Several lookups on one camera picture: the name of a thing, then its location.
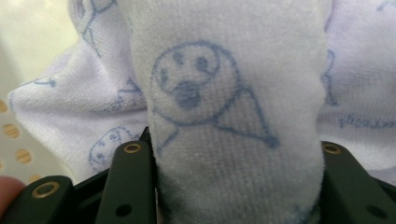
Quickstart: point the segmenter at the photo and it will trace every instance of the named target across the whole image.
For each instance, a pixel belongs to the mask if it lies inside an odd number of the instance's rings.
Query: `drawn eye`
[[[168,81],[168,78],[169,78],[168,70],[166,70],[165,68],[161,69],[161,76],[160,76],[161,83],[166,84],[166,82]]]
[[[195,62],[195,67],[200,72],[208,73],[208,71],[207,71],[207,67],[208,67],[207,58],[206,57],[197,58],[197,61]]]
[[[96,155],[96,158],[97,158],[98,160],[101,160],[101,159],[103,159],[104,157],[105,157],[105,155],[103,155],[102,153],[99,153],[99,154]]]
[[[117,136],[114,135],[114,134],[111,134],[111,135],[110,135],[110,140],[113,141],[113,142],[115,142],[115,141],[117,140]]]

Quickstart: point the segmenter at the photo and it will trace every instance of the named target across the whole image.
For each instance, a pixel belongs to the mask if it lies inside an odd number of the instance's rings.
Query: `cartoon character print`
[[[227,88],[220,89],[225,81]],[[256,95],[244,86],[233,55],[219,45],[201,40],[167,49],[153,66],[150,86],[154,123],[169,124],[156,125],[162,133],[156,140],[159,156],[180,129],[208,123],[214,129],[262,141],[269,148],[279,145]],[[241,108],[253,111],[249,115],[254,123],[243,120]]]
[[[95,172],[101,172],[110,166],[115,149],[124,142],[137,139],[125,128],[114,128],[101,137],[90,150],[90,165]]]
[[[97,56],[100,58],[102,57],[101,50],[97,47],[97,39],[92,28],[92,24],[95,20],[97,20],[100,16],[108,16],[106,13],[109,9],[113,8],[117,5],[116,0],[90,0],[89,3],[84,2],[84,5],[81,2],[77,3],[79,7],[81,7],[82,12],[82,30],[81,35],[82,38],[87,41],[91,46],[93,46],[94,50],[96,51]]]

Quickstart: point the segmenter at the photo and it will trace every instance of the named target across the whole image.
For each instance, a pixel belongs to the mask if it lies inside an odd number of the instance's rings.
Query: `brass screw hole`
[[[50,181],[35,188],[32,192],[32,196],[37,199],[46,198],[55,193],[59,187],[60,185],[58,182]]]
[[[327,153],[330,154],[340,154],[341,153],[341,149],[339,147],[333,146],[333,145],[324,145],[323,146],[323,150]]]
[[[124,152],[126,153],[136,153],[142,149],[142,146],[139,144],[130,144],[124,148]]]

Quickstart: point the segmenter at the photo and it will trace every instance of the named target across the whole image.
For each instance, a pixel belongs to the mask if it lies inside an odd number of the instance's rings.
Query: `circular hole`
[[[384,212],[384,210],[382,210],[381,208],[374,206],[374,205],[368,205],[367,206],[367,211],[369,211],[369,213],[375,217],[379,217],[381,219],[387,219],[388,218],[388,214],[386,212]]]
[[[37,199],[46,198],[55,193],[59,187],[60,184],[58,182],[50,181],[35,188],[32,192],[32,196]]]
[[[6,124],[3,126],[3,132],[10,138],[17,138],[20,136],[20,130],[13,124]]]
[[[0,113],[5,113],[7,112],[7,105],[4,103],[4,101],[0,100]]]
[[[341,153],[341,149],[332,145],[325,145],[323,147],[323,149],[331,154],[340,154]]]
[[[140,151],[142,147],[139,144],[130,144],[124,148],[124,152],[126,153],[135,153]]]
[[[33,183],[33,182],[35,182],[35,181],[37,181],[37,180],[39,180],[39,179],[41,179],[41,176],[40,176],[40,175],[32,175],[32,176],[30,176],[30,178],[29,178],[29,183]]]
[[[132,212],[132,206],[130,204],[120,205],[116,210],[117,217],[126,217]]]
[[[15,153],[15,156],[17,158],[17,161],[19,163],[29,163],[32,160],[32,156],[30,155],[30,152],[26,149],[20,149]]]

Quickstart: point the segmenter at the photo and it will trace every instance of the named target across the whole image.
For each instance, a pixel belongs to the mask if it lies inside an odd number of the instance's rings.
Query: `white towel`
[[[168,223],[317,221],[319,139],[396,179],[394,1],[70,3],[81,39],[10,102],[80,180],[147,124]]]
[[[349,148],[377,178],[396,185],[396,1],[332,3],[321,139]]]

